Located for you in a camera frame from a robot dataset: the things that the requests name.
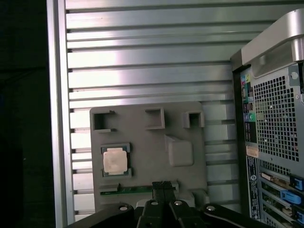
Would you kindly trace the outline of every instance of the screw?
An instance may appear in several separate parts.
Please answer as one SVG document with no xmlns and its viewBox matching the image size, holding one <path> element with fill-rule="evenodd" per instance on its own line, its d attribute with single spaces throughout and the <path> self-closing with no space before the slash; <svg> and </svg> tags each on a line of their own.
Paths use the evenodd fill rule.
<svg viewBox="0 0 304 228">
<path fill-rule="evenodd" d="M 127 207 L 122 206 L 122 207 L 120 207 L 120 208 L 119 208 L 119 210 L 128 210 L 128 208 L 127 208 Z"/>
<path fill-rule="evenodd" d="M 181 201 L 175 201 L 174 204 L 175 204 L 176 206 L 180 206 L 180 205 L 182 204 L 182 202 L 181 202 Z"/>
<path fill-rule="evenodd" d="M 208 211 L 214 211 L 214 210 L 215 210 L 215 207 L 214 207 L 214 206 L 207 206 L 207 210 L 208 210 Z"/>
</svg>

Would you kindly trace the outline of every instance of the metal panel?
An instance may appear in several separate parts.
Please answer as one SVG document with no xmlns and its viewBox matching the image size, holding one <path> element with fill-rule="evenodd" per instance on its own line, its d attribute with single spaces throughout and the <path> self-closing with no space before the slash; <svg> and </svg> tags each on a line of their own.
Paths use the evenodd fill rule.
<svg viewBox="0 0 304 228">
<path fill-rule="evenodd" d="M 286 0 L 263 0 L 265 3 L 272 2 L 284 3 Z M 67 0 L 66 9 L 94 9 L 94 8 L 123 8 L 123 7 L 147 7 L 147 6 L 188 6 L 199 4 L 210 5 L 210 4 L 244 4 L 244 3 L 256 3 L 257 0 Z"/>
<path fill-rule="evenodd" d="M 238 200 L 239 187 L 238 184 L 213 185 L 208 187 L 210 201 L 219 203 L 223 201 Z"/>
<path fill-rule="evenodd" d="M 70 215 L 68 223 L 74 211 L 75 219 L 81 219 L 95 210 L 93 194 L 83 194 L 93 189 L 89 110 L 109 105 L 202 102 L 209 192 L 225 207 L 240 211 L 228 60 L 272 22 L 301 5 L 283 0 L 66 0 L 65 6 L 64 0 L 49 0 L 54 2 L 60 15 L 49 20 L 60 27 L 55 33 L 60 35 L 56 48 L 61 52 L 50 49 L 50 54 L 62 58 L 51 57 L 52 67 L 61 69 L 60 83 L 52 87 L 52 109 L 62 94 L 58 105 L 64 119 L 57 124 L 64 146 L 54 151 L 65 157 L 66 186 L 61 192 L 68 200 L 61 201 L 67 202 L 62 210 Z M 50 46 L 55 48 L 54 40 Z M 215 193 L 223 190 L 217 199 Z"/>
<path fill-rule="evenodd" d="M 238 165 L 210 165 L 207 166 L 208 181 L 231 181 L 238 179 Z"/>
<path fill-rule="evenodd" d="M 94 211 L 94 194 L 77 194 L 74 196 L 75 210 L 77 211 Z"/>
<path fill-rule="evenodd" d="M 69 68 L 227 61 L 240 44 L 68 53 Z"/>
<path fill-rule="evenodd" d="M 81 29 L 227 22 L 240 23 L 248 21 L 263 22 L 274 21 L 284 15 L 284 13 L 300 7 L 301 5 L 298 4 L 285 5 L 284 7 L 274 5 L 71 13 L 66 16 L 66 26 L 67 29 Z"/>
<path fill-rule="evenodd" d="M 132 86 L 231 80 L 231 67 L 225 65 L 153 67 L 93 70 L 69 73 L 70 88 Z"/>
</svg>

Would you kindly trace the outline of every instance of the ventilation grille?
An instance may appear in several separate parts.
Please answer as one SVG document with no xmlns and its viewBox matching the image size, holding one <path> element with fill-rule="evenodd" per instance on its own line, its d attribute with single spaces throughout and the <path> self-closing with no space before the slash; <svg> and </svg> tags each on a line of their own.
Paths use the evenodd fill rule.
<svg viewBox="0 0 304 228">
<path fill-rule="evenodd" d="M 279 226 L 276 223 L 274 223 L 271 219 L 269 219 L 268 217 L 266 217 L 266 224 L 270 225 L 271 227 L 279 228 Z"/>
<path fill-rule="evenodd" d="M 285 176 L 288 176 L 290 174 L 290 169 L 286 169 L 282 166 L 275 165 L 267 161 L 260 160 L 260 166 L 264 167 L 265 169 L 271 170 L 273 172 L 278 172 Z"/>
<path fill-rule="evenodd" d="M 298 162 L 293 89 L 283 76 L 256 85 L 254 96 L 259 151 Z"/>
</svg>

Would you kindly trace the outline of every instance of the aluminum frame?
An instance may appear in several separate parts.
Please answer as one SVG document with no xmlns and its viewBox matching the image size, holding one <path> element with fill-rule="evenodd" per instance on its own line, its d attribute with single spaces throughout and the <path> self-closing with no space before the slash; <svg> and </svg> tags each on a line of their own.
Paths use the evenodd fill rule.
<svg viewBox="0 0 304 228">
<path fill-rule="evenodd" d="M 51 129 L 56 227 L 73 223 L 65 0 L 47 0 Z"/>
</svg>

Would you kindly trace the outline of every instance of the label sticker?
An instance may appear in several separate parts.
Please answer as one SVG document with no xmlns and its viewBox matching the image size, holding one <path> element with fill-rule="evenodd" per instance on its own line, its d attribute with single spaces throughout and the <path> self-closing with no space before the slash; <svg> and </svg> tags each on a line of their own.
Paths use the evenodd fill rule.
<svg viewBox="0 0 304 228">
<path fill-rule="evenodd" d="M 246 146 L 246 154 L 250 157 L 258 158 L 258 148 L 253 146 Z"/>
<path fill-rule="evenodd" d="M 245 80 L 246 80 L 246 83 L 250 82 L 250 74 L 245 75 Z"/>
<path fill-rule="evenodd" d="M 258 200 L 258 182 L 257 182 L 257 160 L 247 156 L 247 178 L 249 193 L 249 213 L 250 217 L 260 220 L 260 208 Z"/>
</svg>

